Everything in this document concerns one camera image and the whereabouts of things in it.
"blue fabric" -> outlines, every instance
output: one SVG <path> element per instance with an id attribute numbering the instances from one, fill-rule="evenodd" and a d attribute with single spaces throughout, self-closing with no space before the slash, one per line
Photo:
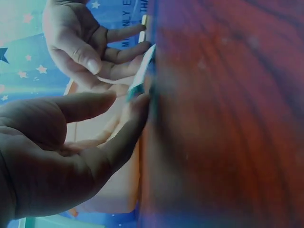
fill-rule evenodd
<path id="1" fill-rule="evenodd" d="M 0 105 L 17 99 L 62 95 L 69 82 L 47 50 L 41 26 L 45 3 L 46 0 L 0 1 Z M 88 8 L 101 25 L 117 29 L 140 22 L 147 13 L 147 3 L 148 0 L 92 0 Z M 137 41 L 138 37 L 133 37 L 110 46 L 126 49 Z M 80 213 L 76 219 L 107 228 L 136 227 L 135 211 L 114 215 Z M 17 221 L 9 225 L 16 227 Z"/>

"wood grain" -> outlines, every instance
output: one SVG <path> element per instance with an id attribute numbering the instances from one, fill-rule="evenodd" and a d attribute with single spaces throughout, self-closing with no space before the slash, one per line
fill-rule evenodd
<path id="1" fill-rule="evenodd" d="M 158 114 L 140 226 L 304 227 L 304 0 L 150 7 Z"/>

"white star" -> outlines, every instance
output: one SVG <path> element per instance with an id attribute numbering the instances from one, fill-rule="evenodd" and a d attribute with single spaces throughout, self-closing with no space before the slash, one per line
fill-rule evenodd
<path id="1" fill-rule="evenodd" d="M 41 74 L 46 74 L 47 73 L 47 68 L 43 67 L 42 65 L 40 65 L 38 68 L 36 68 L 36 70 L 38 70 L 39 73 L 41 73 Z"/>
<path id="2" fill-rule="evenodd" d="M 2 101 L 6 101 L 8 98 L 9 98 L 9 96 L 8 96 L 8 95 L 5 95 L 5 96 L 3 96 L 3 97 L 1 98 L 1 100 L 2 100 Z"/>
<path id="3" fill-rule="evenodd" d="M 30 55 L 25 56 L 25 58 L 27 59 L 27 61 L 31 61 L 32 60 L 32 56 L 30 56 Z"/>
<path id="4" fill-rule="evenodd" d="M 28 78 L 26 72 L 19 71 L 19 72 L 18 72 L 18 75 L 20 76 L 20 78 Z"/>
<path id="5" fill-rule="evenodd" d="M 98 9 L 98 7 L 100 6 L 100 4 L 98 3 L 98 1 L 96 2 L 92 2 L 92 8 Z"/>
<path id="6" fill-rule="evenodd" d="M 30 13 L 25 14 L 25 15 L 23 15 L 23 22 L 29 24 L 30 21 L 33 20 L 33 18 L 34 17 Z"/>

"white paper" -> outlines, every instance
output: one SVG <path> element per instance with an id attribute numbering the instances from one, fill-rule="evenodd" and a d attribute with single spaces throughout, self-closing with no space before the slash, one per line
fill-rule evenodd
<path id="1" fill-rule="evenodd" d="M 144 83 L 144 77 L 146 75 L 149 63 L 153 57 L 155 51 L 155 44 L 149 48 L 149 50 L 144 54 L 142 58 L 142 63 L 134 77 L 133 83 L 129 88 L 129 91 L 131 91 L 134 87 L 137 87 L 138 85 Z"/>

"right hand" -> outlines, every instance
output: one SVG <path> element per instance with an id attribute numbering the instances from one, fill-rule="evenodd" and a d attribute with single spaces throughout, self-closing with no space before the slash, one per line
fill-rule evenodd
<path id="1" fill-rule="evenodd" d="M 99 25 L 85 1 L 80 2 L 47 1 L 43 30 L 50 55 L 64 74 L 92 92 L 114 90 L 117 96 L 125 95 L 127 85 L 109 84 L 99 78 L 115 81 L 135 75 L 140 55 L 148 50 L 150 43 L 141 42 L 128 50 L 110 48 L 107 44 L 134 36 L 145 30 L 145 26 L 108 30 Z"/>

